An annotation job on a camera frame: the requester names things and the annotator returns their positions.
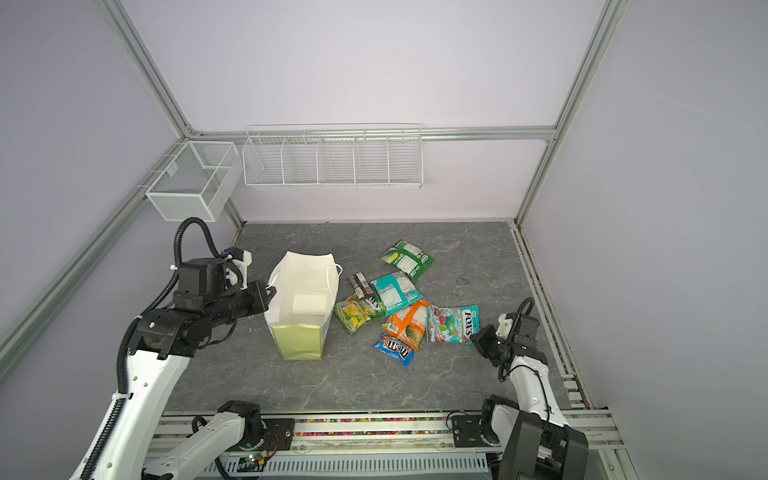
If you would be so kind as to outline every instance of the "wire basket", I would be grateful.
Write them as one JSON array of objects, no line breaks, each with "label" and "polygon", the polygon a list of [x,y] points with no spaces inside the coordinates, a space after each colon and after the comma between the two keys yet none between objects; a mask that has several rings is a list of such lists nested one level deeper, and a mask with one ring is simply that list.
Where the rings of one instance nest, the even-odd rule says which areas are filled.
[{"label": "wire basket", "polygon": [[418,125],[387,128],[287,130],[293,125],[246,127],[245,183],[255,189],[289,187],[421,187]]},{"label": "wire basket", "polygon": [[215,222],[240,179],[233,142],[187,141],[147,189],[165,220],[199,217]]}]

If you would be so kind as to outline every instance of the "white mesh basket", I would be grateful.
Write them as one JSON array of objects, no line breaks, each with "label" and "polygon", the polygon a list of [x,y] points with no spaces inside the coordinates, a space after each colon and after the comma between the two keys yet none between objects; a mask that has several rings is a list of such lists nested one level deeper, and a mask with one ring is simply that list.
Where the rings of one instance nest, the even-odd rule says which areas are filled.
[{"label": "white mesh basket", "polygon": [[240,179],[233,142],[187,141],[147,189],[165,220],[199,217],[215,222]]},{"label": "white mesh basket", "polygon": [[424,183],[418,125],[348,131],[313,125],[311,130],[285,130],[289,127],[294,126],[246,128],[246,185],[270,189],[421,187]]}]

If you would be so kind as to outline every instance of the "gray tabletop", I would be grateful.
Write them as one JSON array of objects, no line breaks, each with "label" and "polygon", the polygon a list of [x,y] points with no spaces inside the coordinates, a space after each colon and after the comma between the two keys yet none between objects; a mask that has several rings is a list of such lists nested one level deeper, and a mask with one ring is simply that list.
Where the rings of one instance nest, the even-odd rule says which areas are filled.
[{"label": "gray tabletop", "polygon": [[[249,224],[237,246],[253,253],[250,278],[266,279],[287,250],[332,253],[344,267],[341,300],[352,294],[347,275],[369,280],[396,269],[382,253],[405,239],[434,256],[416,288],[437,306],[478,305],[480,327],[497,324],[531,295],[506,223],[322,223]],[[410,366],[373,349],[383,330],[379,319],[350,335],[334,316],[323,359],[287,362],[280,358],[263,315],[238,321],[225,343],[201,350],[168,400],[169,410],[215,410],[231,399],[255,402],[264,412],[309,410],[480,409],[492,393],[515,399],[511,382],[499,382],[496,368],[474,346],[427,343]],[[229,327],[214,332],[224,335]],[[546,341],[538,348],[551,365],[550,383],[561,408],[568,394]]]}]

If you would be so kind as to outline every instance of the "snack package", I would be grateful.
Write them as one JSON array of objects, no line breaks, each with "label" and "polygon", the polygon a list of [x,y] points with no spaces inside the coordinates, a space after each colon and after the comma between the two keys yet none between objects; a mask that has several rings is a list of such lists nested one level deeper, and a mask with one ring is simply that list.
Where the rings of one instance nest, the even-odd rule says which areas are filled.
[{"label": "snack package", "polygon": [[419,300],[389,317],[382,328],[407,346],[418,350],[419,342],[427,331],[430,306],[431,303]]},{"label": "snack package", "polygon": [[402,366],[408,366],[411,360],[413,360],[413,349],[386,333],[382,334],[382,337],[373,345],[373,348],[386,353],[392,358],[399,359],[402,362]]},{"label": "snack package", "polygon": [[351,277],[349,277],[349,283],[352,284],[352,288],[355,290],[355,296],[359,299],[370,299],[373,298],[374,292],[373,288],[368,284],[366,281],[366,278],[362,275],[362,273],[355,273]]},{"label": "snack package", "polygon": [[469,336],[479,330],[477,305],[429,307],[429,342],[472,343]]},{"label": "snack package", "polygon": [[384,307],[376,301],[375,297],[359,300],[352,295],[333,306],[333,312],[346,331],[354,333],[365,322],[384,316]]},{"label": "snack package", "polygon": [[403,272],[394,272],[371,282],[387,315],[392,315],[423,298],[411,279]]},{"label": "snack package", "polygon": [[382,260],[398,267],[414,280],[419,278],[424,270],[427,270],[435,262],[435,259],[422,252],[422,249],[405,240],[400,240],[392,245],[384,252]]}]

